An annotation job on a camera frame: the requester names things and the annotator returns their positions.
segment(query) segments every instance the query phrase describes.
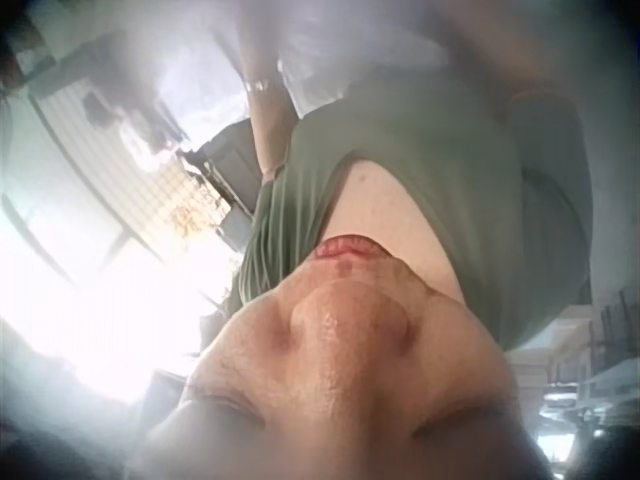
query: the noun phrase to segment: green shirt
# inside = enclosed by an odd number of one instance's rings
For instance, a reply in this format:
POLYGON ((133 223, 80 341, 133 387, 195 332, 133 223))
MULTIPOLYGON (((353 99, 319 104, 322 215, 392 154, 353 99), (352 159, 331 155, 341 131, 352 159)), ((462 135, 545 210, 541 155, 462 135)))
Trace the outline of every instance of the green shirt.
POLYGON ((503 349, 577 300, 588 275, 591 184, 572 105, 549 93, 516 97, 505 128, 449 74, 377 71, 293 132, 284 167, 260 192, 243 302, 278 285, 318 244, 354 158, 404 185, 468 308, 503 349))

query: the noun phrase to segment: lips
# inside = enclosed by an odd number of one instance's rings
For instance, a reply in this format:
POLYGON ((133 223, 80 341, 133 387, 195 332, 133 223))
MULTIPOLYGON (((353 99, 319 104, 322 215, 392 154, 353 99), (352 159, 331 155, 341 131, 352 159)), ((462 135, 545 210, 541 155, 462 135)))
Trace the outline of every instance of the lips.
POLYGON ((368 237, 362 235, 340 235, 339 237, 329 238, 318 245, 309 255, 309 260, 334 258, 347 254, 367 259, 392 256, 382 245, 368 237))

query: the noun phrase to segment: mouth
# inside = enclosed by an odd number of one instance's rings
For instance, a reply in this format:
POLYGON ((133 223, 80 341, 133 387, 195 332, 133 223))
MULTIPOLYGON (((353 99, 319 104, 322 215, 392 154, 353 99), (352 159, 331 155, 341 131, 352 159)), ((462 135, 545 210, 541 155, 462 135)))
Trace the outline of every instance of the mouth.
POLYGON ((378 242, 363 235, 340 235, 328 238, 318 245, 307 260, 322 260, 343 255, 355 255, 363 259, 388 258, 392 255, 378 242))

